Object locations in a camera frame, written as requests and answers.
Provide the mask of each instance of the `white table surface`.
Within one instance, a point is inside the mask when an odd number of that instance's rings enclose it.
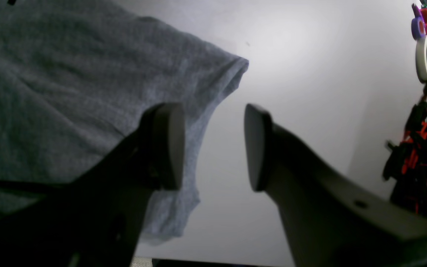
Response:
[[[215,111],[197,165],[201,203],[184,236],[143,238],[136,255],[293,266],[273,202],[251,191],[246,103],[259,103],[323,159],[387,199],[381,171],[423,84],[415,68],[413,0],[116,0],[139,15],[250,60]]]

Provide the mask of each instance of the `gray t-shirt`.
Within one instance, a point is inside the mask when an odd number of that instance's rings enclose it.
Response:
[[[182,235],[199,203],[195,166],[208,120],[248,61],[109,0],[0,0],[0,179],[69,183],[138,127],[181,102],[183,188],[156,192],[144,233]],[[37,201],[0,191],[0,212]]]

